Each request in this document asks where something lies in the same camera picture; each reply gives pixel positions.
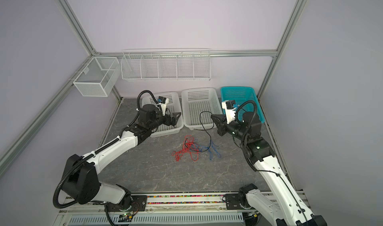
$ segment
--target black mounting plate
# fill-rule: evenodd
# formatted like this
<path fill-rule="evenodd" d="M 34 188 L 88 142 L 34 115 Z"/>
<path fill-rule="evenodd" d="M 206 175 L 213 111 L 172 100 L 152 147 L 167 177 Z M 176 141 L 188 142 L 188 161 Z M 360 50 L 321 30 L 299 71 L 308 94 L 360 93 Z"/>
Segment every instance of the black mounting plate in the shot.
<path fill-rule="evenodd" d="M 243 209 L 239 204 L 238 194 L 226 194 L 224 197 L 226 209 Z"/>
<path fill-rule="evenodd" d="M 147 195 L 132 195 L 132 207 L 128 211 L 145 211 Z M 123 212 L 117 204 L 107 204 L 108 212 Z"/>

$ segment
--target blue rope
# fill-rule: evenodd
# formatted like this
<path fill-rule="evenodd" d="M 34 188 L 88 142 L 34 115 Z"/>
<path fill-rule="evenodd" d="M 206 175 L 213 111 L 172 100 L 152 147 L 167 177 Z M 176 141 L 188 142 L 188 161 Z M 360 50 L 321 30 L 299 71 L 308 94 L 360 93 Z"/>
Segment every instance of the blue rope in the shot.
<path fill-rule="evenodd" d="M 198 146 L 198 150 L 199 150 L 200 152 L 202 152 L 202 151 L 204 151 L 205 149 L 207 149 L 208 152 L 209 152 L 209 159 L 210 159 L 210 160 L 213 159 L 213 153 L 210 151 L 210 149 L 209 149 L 208 147 L 198 144 L 197 141 L 195 141 L 195 144 Z M 213 150 L 216 152 L 218 158 L 221 158 L 221 154 L 218 153 L 218 151 L 217 151 L 217 149 L 216 149 L 215 147 L 217 147 L 217 145 L 214 144 L 213 141 L 210 141 L 210 148 L 213 148 Z"/>

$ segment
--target red wire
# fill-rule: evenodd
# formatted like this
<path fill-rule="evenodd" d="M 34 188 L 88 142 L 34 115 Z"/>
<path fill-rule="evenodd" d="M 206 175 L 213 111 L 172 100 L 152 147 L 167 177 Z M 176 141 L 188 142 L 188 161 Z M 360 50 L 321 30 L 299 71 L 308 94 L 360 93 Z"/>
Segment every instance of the red wire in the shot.
<path fill-rule="evenodd" d="M 198 161 L 198 147 L 196 146 L 196 144 L 194 143 L 194 137 L 191 137 L 191 135 L 187 135 L 185 136 L 185 141 L 184 141 L 184 144 L 182 145 L 182 150 L 180 151 L 174 151 L 172 153 L 172 156 L 175 157 L 175 161 L 179 161 L 180 158 L 183 156 L 184 153 L 190 153 L 190 157 L 193 161 Z M 192 154 L 196 154 L 197 155 L 197 159 L 194 160 L 193 159 L 193 155 Z"/>

